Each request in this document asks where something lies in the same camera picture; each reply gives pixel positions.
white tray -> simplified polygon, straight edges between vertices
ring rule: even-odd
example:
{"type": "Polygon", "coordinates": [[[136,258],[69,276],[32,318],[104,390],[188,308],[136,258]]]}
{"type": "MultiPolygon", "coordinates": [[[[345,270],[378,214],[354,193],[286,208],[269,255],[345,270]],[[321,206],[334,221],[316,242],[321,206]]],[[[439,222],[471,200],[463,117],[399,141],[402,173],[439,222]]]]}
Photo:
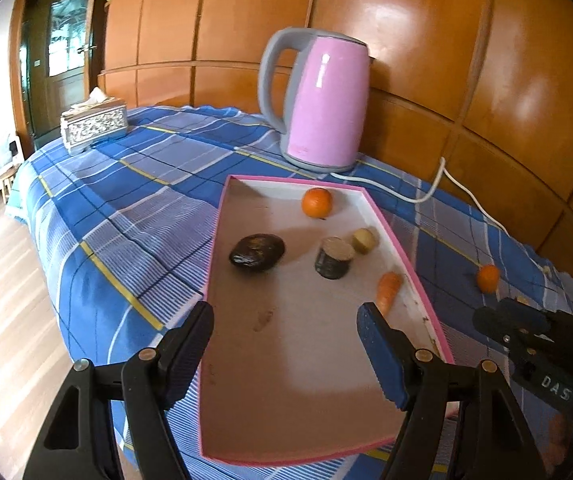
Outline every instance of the white tray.
{"type": "Polygon", "coordinates": [[[400,243],[368,193],[353,186],[253,176],[227,180],[207,300],[215,329],[201,365],[201,449],[243,465],[314,462],[372,449],[397,436],[404,413],[380,389],[356,330],[358,306],[374,301],[384,272],[405,276],[387,316],[417,348],[453,362],[440,323],[400,243]],[[308,218],[300,201],[326,187],[333,211],[308,218]],[[371,253],[326,280],[314,269],[321,240],[370,227],[371,253]],[[286,252],[259,274],[233,267],[243,237],[276,234],[286,252]]]}

kettle handle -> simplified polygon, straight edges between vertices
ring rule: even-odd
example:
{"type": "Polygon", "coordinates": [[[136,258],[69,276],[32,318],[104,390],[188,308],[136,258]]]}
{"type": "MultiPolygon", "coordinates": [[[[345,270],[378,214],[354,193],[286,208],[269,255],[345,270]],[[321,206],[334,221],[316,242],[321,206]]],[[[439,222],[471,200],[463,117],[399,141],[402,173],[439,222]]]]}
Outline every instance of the kettle handle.
{"type": "Polygon", "coordinates": [[[304,27],[288,27],[278,30],[268,43],[260,62],[260,73],[258,75],[258,103],[260,112],[266,120],[281,134],[287,132],[284,119],[276,115],[271,104],[271,84],[276,71],[278,57],[283,50],[293,48],[303,51],[315,35],[315,29],[304,27]]]}

tangerine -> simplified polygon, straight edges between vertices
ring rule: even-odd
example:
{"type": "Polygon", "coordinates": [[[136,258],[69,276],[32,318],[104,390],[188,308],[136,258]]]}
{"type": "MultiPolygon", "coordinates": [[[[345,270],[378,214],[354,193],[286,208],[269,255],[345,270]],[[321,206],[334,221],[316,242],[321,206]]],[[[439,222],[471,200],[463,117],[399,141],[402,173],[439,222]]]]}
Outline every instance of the tangerine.
{"type": "Polygon", "coordinates": [[[327,218],[333,209],[333,197],[324,187],[312,187],[302,197],[302,211],[311,218],[327,218]]]}
{"type": "Polygon", "coordinates": [[[482,266],[478,270],[476,281],[484,294],[493,294],[500,281],[500,269],[492,264],[482,266]]]}

pink electric kettle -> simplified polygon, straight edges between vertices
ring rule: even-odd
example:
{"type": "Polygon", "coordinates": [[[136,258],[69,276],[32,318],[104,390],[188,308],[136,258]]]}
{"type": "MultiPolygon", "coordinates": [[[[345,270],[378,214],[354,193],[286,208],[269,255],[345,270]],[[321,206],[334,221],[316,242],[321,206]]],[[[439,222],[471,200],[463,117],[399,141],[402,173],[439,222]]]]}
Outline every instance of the pink electric kettle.
{"type": "Polygon", "coordinates": [[[319,173],[353,167],[369,97],[369,50],[355,38],[315,28],[284,28],[269,40],[258,80],[266,120],[282,134],[286,160],[319,173]],[[298,50],[284,98],[284,118],[271,105],[276,62],[298,50]]]}

metal screw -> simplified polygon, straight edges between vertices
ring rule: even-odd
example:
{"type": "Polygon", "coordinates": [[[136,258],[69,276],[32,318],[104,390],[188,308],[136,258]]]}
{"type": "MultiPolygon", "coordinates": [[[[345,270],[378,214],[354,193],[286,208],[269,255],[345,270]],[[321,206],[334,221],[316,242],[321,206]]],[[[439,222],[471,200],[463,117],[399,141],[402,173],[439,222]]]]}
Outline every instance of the metal screw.
{"type": "Polygon", "coordinates": [[[415,358],[422,363],[428,363],[433,359],[433,354],[428,350],[421,348],[415,353],[415,358]]]}
{"type": "Polygon", "coordinates": [[[140,361],[150,361],[154,359],[156,355],[157,352],[155,348],[143,348],[137,356],[140,358],[140,361]]]}
{"type": "Polygon", "coordinates": [[[78,359],[76,362],[73,363],[73,370],[75,370],[76,372],[84,371],[88,367],[89,367],[88,359],[78,359]]]}
{"type": "Polygon", "coordinates": [[[493,361],[489,361],[488,359],[485,359],[483,361],[483,370],[487,373],[494,374],[498,370],[498,365],[496,363],[494,363],[493,361]]]}

